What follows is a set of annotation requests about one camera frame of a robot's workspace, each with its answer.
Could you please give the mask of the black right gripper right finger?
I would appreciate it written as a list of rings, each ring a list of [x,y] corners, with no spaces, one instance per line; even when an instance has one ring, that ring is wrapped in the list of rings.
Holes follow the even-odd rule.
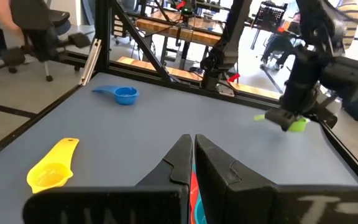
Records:
[[[276,184],[207,137],[195,137],[208,224],[358,224],[358,185]]]

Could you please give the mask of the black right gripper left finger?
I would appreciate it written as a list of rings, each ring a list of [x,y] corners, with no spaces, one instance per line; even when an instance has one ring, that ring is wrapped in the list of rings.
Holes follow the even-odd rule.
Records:
[[[28,199],[24,224],[187,224],[193,143],[183,134],[132,187],[65,187]]]

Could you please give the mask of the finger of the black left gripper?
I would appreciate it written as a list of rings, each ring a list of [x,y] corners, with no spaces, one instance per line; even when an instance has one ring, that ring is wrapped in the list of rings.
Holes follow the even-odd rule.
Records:
[[[313,121],[322,122],[333,128],[337,123],[337,116],[330,112],[327,108],[314,105],[311,110],[311,118]]]
[[[300,115],[282,108],[275,108],[265,113],[265,119],[279,125],[283,131],[288,131],[290,126],[300,119]]]

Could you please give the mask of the green plastic measuring cup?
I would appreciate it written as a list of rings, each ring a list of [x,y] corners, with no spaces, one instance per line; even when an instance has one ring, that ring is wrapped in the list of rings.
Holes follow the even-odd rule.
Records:
[[[264,114],[258,114],[254,116],[254,121],[262,121],[265,119]],[[300,118],[298,121],[295,121],[288,129],[287,131],[293,132],[293,133],[301,133],[306,129],[306,125],[309,123],[309,119],[307,118]]]

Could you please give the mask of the orange plastic measuring cup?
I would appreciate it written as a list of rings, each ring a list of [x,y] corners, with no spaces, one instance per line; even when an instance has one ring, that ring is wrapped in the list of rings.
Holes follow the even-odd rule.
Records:
[[[196,224],[195,221],[195,207],[198,200],[198,181],[196,177],[196,172],[192,170],[191,173],[191,185],[190,185],[190,216],[191,216],[191,224]]]

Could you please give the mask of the yellow plastic measuring cup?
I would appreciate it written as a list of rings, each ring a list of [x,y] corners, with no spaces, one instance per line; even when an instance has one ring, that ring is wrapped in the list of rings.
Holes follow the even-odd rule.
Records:
[[[73,177],[71,161],[79,143],[77,138],[63,138],[27,173],[32,193],[62,187]]]

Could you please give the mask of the blue plastic measuring cup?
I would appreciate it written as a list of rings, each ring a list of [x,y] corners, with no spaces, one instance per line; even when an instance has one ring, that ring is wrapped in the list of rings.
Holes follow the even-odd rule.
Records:
[[[92,92],[111,96],[119,105],[133,105],[140,95],[139,91],[133,86],[98,86]]]

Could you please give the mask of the black mesh crate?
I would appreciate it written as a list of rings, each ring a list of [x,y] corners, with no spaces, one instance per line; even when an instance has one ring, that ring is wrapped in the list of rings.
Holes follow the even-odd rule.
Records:
[[[282,21],[288,4],[276,5],[272,1],[262,1],[259,6],[252,27],[263,30],[276,30]]]

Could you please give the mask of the wooden low bench plank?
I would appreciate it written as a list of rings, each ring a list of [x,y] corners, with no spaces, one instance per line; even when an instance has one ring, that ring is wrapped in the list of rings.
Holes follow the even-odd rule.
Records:
[[[155,71],[154,66],[150,62],[136,60],[136,59],[129,58],[129,57],[121,57],[118,60],[118,62],[123,63],[123,64],[127,64],[127,65],[133,65],[133,66],[139,67],[139,68],[145,68],[146,70]],[[197,75],[197,74],[195,74],[193,72],[187,72],[187,71],[184,71],[184,70],[180,70],[180,69],[177,69],[177,68],[171,68],[171,67],[167,67],[167,71],[171,75],[176,76],[178,78],[186,78],[186,79],[194,80],[194,81],[201,81],[202,80],[202,75]],[[264,97],[267,97],[269,99],[278,100],[281,97],[281,94],[273,92],[273,91],[264,90],[264,89],[261,89],[261,88],[256,88],[256,87],[243,85],[243,84],[237,84],[237,83],[234,83],[234,82],[229,82],[229,84],[230,84],[230,86],[234,87],[238,91],[251,93],[251,94],[254,94],[254,95],[264,96]]]

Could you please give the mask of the wooden workbench top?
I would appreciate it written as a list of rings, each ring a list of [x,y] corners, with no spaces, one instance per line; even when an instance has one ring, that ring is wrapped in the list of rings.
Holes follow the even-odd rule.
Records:
[[[223,33],[223,26],[218,21],[207,21],[199,17],[189,19],[190,28],[181,28],[178,12],[165,11],[166,15],[173,21],[167,21],[160,11],[152,13],[149,17],[138,18],[135,22],[137,28],[151,34],[160,34],[167,37],[178,37],[180,40],[194,42],[212,47]]]

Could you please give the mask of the silver aluminium extrusion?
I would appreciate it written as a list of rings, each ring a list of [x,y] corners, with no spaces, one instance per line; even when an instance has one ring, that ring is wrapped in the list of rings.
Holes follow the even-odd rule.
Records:
[[[91,46],[88,59],[85,63],[85,67],[83,69],[82,76],[79,81],[79,85],[85,86],[91,79],[92,73],[98,61],[98,57],[101,51],[101,40],[94,39],[93,44]]]

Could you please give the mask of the black office chair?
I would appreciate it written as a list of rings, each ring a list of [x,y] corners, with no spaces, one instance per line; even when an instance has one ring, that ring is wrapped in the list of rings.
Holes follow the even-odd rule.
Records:
[[[13,22],[23,33],[24,45],[1,54],[9,68],[22,65],[28,54],[44,65],[46,81],[51,82],[53,77],[49,74],[47,61],[65,55],[67,46],[83,48],[90,45],[87,35],[81,32],[60,39],[52,21],[52,11],[44,0],[13,0],[10,7]]]

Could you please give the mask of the black table frame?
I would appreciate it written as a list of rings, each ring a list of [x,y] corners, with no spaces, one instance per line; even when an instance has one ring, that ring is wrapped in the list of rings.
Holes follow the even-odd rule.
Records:
[[[201,81],[189,80],[186,78],[178,78],[173,75],[169,75],[167,69],[157,60],[155,55],[151,52],[146,41],[137,33],[135,26],[129,19],[129,14],[124,11],[117,0],[96,0],[96,39],[101,40],[101,51],[96,63],[96,70],[92,73],[95,77],[98,73],[106,72],[109,75],[116,75],[123,78],[129,78],[131,80],[137,80],[140,82],[150,83],[153,85],[163,86],[175,90],[180,90],[196,95],[203,95],[217,100],[229,101],[239,105],[250,106],[262,110],[271,110],[278,108],[280,102],[275,99],[269,99],[264,96],[254,95],[236,90],[230,86],[229,83],[226,86],[233,91],[232,95],[224,95],[219,93],[217,90],[206,86],[206,82],[218,83],[218,79],[206,77],[202,78]],[[145,68],[135,67],[133,65],[127,65],[119,62],[112,62],[109,59],[109,45],[110,38],[109,34],[111,31],[111,20],[112,15],[116,14],[119,19],[127,26],[132,37],[142,47],[142,50],[148,57],[150,63],[154,66],[155,71],[146,70]],[[353,170],[358,176],[358,160],[343,145],[343,143],[335,136],[327,124],[317,122],[322,127],[325,135],[330,139],[331,144],[335,147],[337,152],[345,160],[347,165]]]

